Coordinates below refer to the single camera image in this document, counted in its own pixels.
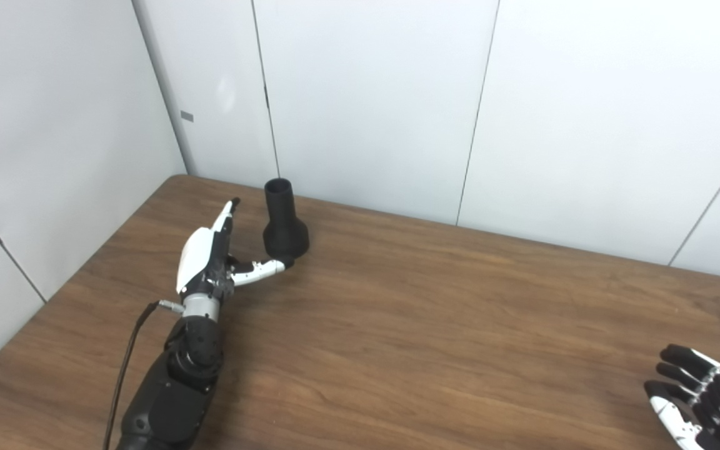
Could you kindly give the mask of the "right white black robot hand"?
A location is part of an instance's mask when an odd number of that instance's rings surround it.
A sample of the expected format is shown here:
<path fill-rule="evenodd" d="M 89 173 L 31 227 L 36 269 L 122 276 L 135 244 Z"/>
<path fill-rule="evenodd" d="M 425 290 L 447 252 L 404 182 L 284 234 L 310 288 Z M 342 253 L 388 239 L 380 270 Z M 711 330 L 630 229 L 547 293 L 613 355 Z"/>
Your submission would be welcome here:
<path fill-rule="evenodd" d="M 671 381 L 644 382 L 657 418 L 680 449 L 720 449 L 720 362 L 676 344 L 659 356 L 656 371 Z"/>

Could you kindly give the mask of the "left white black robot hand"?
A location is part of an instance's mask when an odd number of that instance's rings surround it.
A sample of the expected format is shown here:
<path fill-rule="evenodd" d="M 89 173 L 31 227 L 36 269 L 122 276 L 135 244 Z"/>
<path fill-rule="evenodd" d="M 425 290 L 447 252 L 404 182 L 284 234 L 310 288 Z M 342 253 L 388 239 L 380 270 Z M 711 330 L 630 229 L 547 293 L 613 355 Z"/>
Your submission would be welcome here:
<path fill-rule="evenodd" d="M 294 265 L 294 259 L 287 256 L 239 262 L 231 254 L 233 216 L 240 202 L 240 197 L 229 200 L 211 227 L 197 228 L 186 241 L 176 281 L 182 302 L 195 294 L 222 301 L 234 288 L 283 273 Z"/>

